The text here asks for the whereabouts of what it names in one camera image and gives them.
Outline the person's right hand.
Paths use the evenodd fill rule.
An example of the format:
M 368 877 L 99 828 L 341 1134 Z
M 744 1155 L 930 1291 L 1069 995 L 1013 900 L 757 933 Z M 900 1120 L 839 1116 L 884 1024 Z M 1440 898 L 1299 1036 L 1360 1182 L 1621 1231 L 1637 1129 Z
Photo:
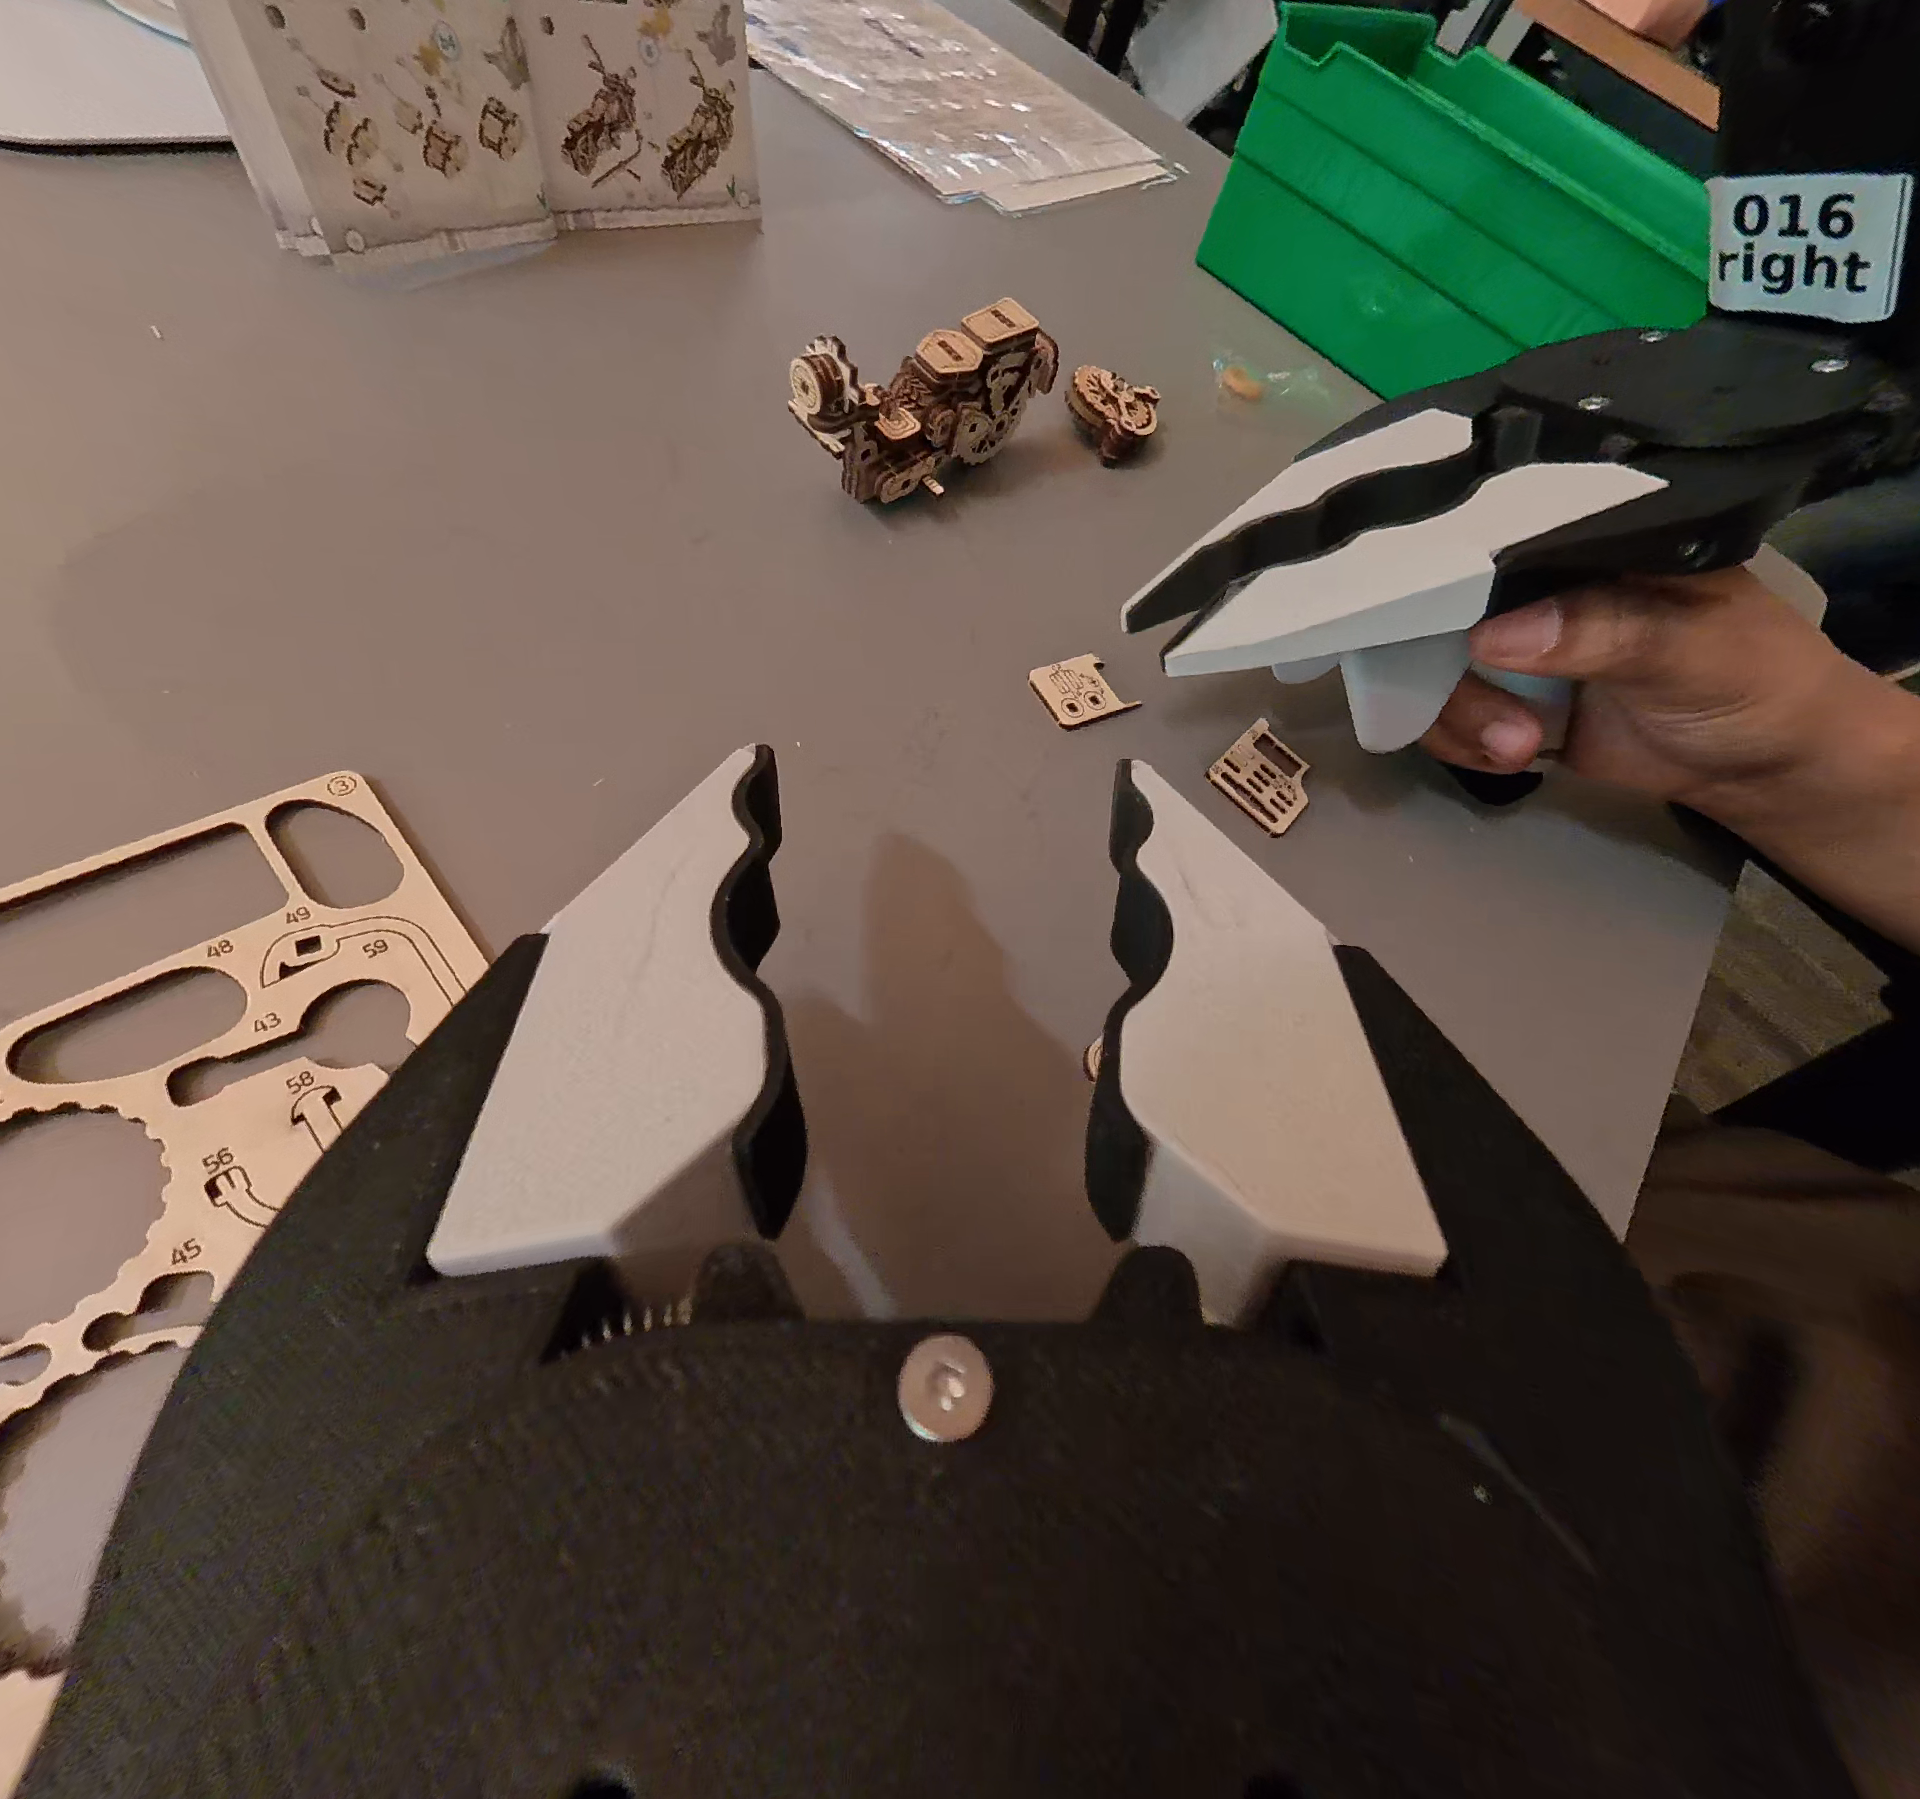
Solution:
M 1573 590 L 1482 622 L 1469 647 L 1500 675 L 1574 683 L 1557 753 L 1574 772 L 1698 815 L 1765 695 L 1844 655 L 1739 567 Z

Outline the white lamp base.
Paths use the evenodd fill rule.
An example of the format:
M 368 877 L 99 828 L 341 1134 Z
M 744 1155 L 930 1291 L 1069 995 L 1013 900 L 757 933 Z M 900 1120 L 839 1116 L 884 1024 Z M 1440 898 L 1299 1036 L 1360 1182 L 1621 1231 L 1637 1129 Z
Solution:
M 173 0 L 1 0 L 1 144 L 162 152 L 231 133 Z

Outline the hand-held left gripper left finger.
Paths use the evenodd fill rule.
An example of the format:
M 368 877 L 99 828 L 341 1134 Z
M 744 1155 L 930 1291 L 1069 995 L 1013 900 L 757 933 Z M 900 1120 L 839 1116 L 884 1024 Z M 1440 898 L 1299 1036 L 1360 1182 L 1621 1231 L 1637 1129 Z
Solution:
M 805 1172 L 781 1006 L 776 759 L 725 756 L 541 929 L 426 1246 L 445 1277 L 609 1260 L 687 1285 L 773 1242 Z

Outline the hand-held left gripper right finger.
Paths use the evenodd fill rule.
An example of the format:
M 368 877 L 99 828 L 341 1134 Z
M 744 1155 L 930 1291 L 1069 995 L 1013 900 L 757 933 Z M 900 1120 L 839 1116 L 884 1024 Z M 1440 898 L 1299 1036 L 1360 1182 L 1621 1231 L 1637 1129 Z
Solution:
M 1246 1328 L 1300 1264 L 1427 1281 L 1448 1244 L 1335 944 L 1150 764 L 1115 767 L 1089 1206 Z

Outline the small wooden piece round holes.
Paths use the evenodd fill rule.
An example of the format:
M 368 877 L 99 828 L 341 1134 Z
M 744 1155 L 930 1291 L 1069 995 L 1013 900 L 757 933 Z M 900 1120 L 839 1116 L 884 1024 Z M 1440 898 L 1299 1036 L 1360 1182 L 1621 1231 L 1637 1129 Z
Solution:
M 1141 706 L 1109 683 L 1095 653 L 1043 662 L 1028 671 L 1027 685 L 1062 732 L 1098 725 Z

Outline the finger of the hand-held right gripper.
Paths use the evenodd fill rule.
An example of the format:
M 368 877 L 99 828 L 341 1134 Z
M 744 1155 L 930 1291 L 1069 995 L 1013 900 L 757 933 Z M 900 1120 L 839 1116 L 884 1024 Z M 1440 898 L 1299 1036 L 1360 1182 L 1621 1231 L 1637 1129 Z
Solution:
M 1493 474 L 1450 510 L 1382 526 L 1305 563 L 1261 569 L 1161 655 L 1164 675 L 1341 671 L 1356 741 L 1399 753 L 1435 724 L 1469 670 L 1496 556 L 1664 480 L 1621 464 Z
M 1337 428 L 1141 587 L 1122 629 L 1198 615 L 1261 571 L 1453 510 L 1493 471 L 1493 434 L 1493 416 L 1453 409 L 1377 409 Z

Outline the plastic-sleeved paper sheets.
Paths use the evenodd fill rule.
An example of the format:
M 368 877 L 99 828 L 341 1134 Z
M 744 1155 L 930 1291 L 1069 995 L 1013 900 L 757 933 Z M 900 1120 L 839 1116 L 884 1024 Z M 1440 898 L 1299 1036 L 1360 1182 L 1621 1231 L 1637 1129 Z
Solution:
M 750 59 L 942 201 L 1039 215 L 1174 171 L 933 0 L 744 0 Z

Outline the wooden side table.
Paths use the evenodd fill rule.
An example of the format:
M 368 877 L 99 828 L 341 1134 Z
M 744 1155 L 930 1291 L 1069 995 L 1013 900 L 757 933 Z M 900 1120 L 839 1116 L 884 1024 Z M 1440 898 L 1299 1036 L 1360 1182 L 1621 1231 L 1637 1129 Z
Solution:
M 1704 132 L 1717 132 L 1716 84 L 1681 54 L 1626 30 L 1586 0 L 1512 0 L 1486 42 L 1498 59 L 1519 64 L 1523 46 L 1534 37 L 1593 60 Z

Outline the wooden model motorcycle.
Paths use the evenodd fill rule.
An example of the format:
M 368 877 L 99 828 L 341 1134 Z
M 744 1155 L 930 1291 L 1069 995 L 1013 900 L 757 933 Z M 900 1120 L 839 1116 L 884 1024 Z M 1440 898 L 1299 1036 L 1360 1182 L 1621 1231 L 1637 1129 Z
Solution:
M 811 339 L 789 363 L 789 411 L 828 453 L 848 497 L 894 506 L 942 494 L 948 467 L 978 467 L 1048 394 L 1060 348 L 1016 299 L 927 333 L 884 384 L 861 383 L 844 340 Z

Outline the small wooden wheel assembly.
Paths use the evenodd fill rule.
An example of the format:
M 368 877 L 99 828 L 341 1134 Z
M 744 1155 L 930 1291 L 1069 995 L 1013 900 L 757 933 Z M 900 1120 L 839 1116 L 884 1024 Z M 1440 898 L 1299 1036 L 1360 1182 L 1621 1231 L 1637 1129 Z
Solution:
M 1066 405 L 1074 428 L 1095 448 L 1102 467 L 1137 458 L 1160 428 L 1161 394 L 1098 365 L 1068 375 Z

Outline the wooden puzzle parts sheet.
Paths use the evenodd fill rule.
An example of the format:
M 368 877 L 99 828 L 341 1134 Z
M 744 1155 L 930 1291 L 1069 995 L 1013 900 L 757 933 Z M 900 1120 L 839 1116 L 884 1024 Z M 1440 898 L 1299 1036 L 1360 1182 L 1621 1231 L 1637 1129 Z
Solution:
M 349 769 L 4 888 L 4 1433 L 182 1354 L 485 967 Z

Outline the small clear plastic bag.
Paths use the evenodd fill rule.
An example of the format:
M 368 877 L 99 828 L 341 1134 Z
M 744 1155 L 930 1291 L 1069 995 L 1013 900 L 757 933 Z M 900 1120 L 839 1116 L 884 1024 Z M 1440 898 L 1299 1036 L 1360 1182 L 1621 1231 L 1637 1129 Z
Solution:
M 1217 348 L 1211 356 L 1216 400 L 1223 409 L 1278 407 L 1325 409 L 1331 405 L 1330 377 L 1313 360 L 1297 357 L 1284 368 L 1270 368 L 1236 349 Z

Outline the green plastic bin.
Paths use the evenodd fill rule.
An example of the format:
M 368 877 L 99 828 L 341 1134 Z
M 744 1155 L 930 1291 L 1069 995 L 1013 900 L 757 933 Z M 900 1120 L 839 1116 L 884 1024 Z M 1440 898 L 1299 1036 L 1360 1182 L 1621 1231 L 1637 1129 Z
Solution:
M 1197 266 L 1379 397 L 1705 312 L 1691 173 L 1427 14 L 1284 5 Z

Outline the printed instruction booklet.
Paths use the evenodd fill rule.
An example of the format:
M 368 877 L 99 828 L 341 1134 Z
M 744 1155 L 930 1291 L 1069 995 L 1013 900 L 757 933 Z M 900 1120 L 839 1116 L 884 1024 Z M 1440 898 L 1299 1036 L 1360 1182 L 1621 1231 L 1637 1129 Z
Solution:
M 173 0 L 282 249 L 355 275 L 753 221 L 744 0 Z

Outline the grey desk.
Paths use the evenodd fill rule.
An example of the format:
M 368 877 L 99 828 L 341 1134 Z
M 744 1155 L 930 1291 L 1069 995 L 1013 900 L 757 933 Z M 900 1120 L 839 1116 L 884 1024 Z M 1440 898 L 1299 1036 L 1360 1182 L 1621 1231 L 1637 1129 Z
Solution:
M 1048 428 L 953 519 L 781 439 L 805 293 L 924 269 L 1068 322 L 1198 296 L 1145 227 L 589 249 L 288 282 L 193 379 L 195 464 L 50 588 L 50 644 L 218 787 L 394 785 L 531 919 L 307 1172 L 182 1353 L 21 1795 L 1705 1795 L 1844 1784 L 1691 1360 L 1583 1166 L 1654 942 L 1621 790 L 1464 799 L 1347 750 L 1257 863 L 1198 803 L 1266 670 L 1091 753 L 1019 662 L 1119 653 L 1233 507 L 1193 437 Z M 79 673 L 84 657 L 94 662 Z M 805 1172 L 687 1285 L 426 1260 L 540 929 L 715 767 L 776 759 Z M 1246 1328 L 1084 1182 L 1115 767 L 1331 936 L 1448 1244 L 1285 1267 Z

